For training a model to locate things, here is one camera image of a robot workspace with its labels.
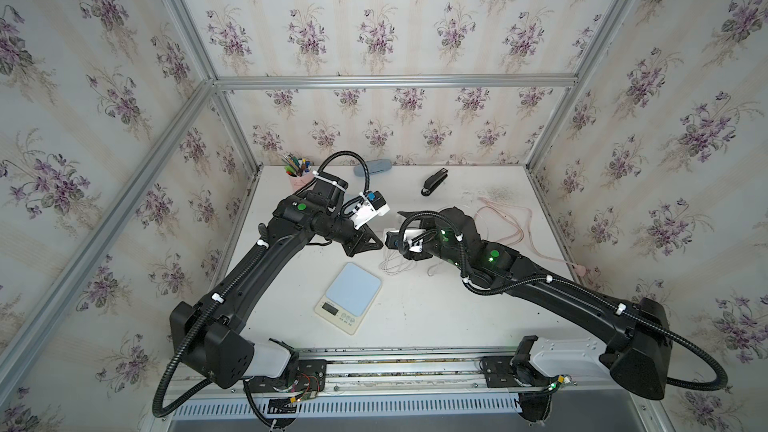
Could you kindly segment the blue cream kitchen scale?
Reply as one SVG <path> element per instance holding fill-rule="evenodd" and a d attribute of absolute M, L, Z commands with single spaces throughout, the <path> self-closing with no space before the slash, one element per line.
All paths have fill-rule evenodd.
<path fill-rule="evenodd" d="M 317 316 L 344 333 L 354 335 L 362 324 L 382 280 L 354 263 L 347 263 L 314 308 Z"/>

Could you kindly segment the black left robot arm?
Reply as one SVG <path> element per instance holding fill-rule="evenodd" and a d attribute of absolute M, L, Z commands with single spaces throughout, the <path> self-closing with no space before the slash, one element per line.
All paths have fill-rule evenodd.
<path fill-rule="evenodd" d="M 348 257 L 380 250 L 369 221 L 388 204 L 372 189 L 361 161 L 363 189 L 347 198 L 347 181 L 322 162 L 311 181 L 282 199 L 259 238 L 234 269 L 197 302 L 180 302 L 169 317 L 174 353 L 152 400 L 156 418 L 170 415 L 211 384 L 225 389 L 244 377 L 255 346 L 241 334 L 258 301 L 282 269 L 316 236 L 342 246 Z"/>

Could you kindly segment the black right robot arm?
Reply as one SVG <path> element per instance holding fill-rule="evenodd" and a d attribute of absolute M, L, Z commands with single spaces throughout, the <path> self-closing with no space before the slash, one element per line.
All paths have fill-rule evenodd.
<path fill-rule="evenodd" d="M 626 391 L 661 400 L 669 386 L 700 392 L 727 387 L 724 367 L 701 347 L 669 330 L 659 303 L 619 299 L 553 274 L 517 250 L 483 239 L 474 220 L 459 208 L 406 212 L 403 217 L 397 230 L 386 232 L 386 248 L 411 261 L 437 258 L 452 264 L 465 289 L 475 295 L 507 294 L 581 327 L 604 343 L 598 360 Z M 714 378 L 686 381 L 670 377 L 675 345 L 707 364 Z"/>

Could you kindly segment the black stapler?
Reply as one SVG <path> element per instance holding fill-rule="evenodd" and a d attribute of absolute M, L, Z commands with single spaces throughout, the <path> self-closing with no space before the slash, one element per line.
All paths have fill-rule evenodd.
<path fill-rule="evenodd" d="M 437 172 L 430 175 L 423 183 L 421 188 L 421 195 L 429 197 L 435 190 L 447 179 L 448 169 L 441 168 Z"/>

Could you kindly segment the pink metal pen bucket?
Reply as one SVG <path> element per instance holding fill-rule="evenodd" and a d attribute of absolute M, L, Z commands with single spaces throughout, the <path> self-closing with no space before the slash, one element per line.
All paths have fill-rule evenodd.
<path fill-rule="evenodd" d="M 308 185 L 312 180 L 314 179 L 314 174 L 312 172 L 305 172 L 301 176 L 290 176 L 289 182 L 291 185 L 291 188 L 294 192 L 299 191 L 306 185 Z"/>

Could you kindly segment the blue fabric glasses case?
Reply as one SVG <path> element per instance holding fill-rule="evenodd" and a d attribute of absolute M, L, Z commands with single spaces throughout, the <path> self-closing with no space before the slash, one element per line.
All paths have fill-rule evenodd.
<path fill-rule="evenodd" d="M 365 177 L 366 175 L 374 175 L 389 171 L 393 167 L 393 163 L 389 159 L 376 159 L 368 161 L 366 166 L 355 165 L 353 173 L 357 177 Z"/>

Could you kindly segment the aluminium mounting rail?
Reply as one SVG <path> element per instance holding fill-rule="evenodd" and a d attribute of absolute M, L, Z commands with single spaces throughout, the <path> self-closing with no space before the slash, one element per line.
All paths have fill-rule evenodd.
<path fill-rule="evenodd" d="M 402 395 L 408 393 L 479 393 L 538 391 L 533 388 L 487 388 L 480 360 L 486 356 L 527 359 L 546 376 L 563 378 L 565 390 L 617 390 L 599 361 L 602 345 L 594 339 L 549 340 L 511 347 L 296 348 L 273 342 L 257 346 L 251 363 L 238 358 L 224 385 L 211 383 L 205 394 L 238 393 L 248 377 L 279 377 L 290 362 L 328 362 L 325 389 L 319 396 Z"/>

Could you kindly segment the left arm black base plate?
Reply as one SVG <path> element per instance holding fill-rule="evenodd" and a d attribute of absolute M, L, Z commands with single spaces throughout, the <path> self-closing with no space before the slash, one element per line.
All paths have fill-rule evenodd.
<path fill-rule="evenodd" d="M 328 362 L 322 359 L 298 359 L 290 362 L 277 378 L 246 378 L 252 393 L 282 393 L 300 399 L 315 398 L 325 389 Z"/>

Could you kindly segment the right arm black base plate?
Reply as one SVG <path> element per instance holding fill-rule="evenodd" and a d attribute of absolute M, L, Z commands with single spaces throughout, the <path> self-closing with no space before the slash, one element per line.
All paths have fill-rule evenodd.
<path fill-rule="evenodd" d="M 487 388 L 533 388 L 553 391 L 561 385 L 558 376 L 546 376 L 527 359 L 513 356 L 486 356 L 480 362 Z"/>

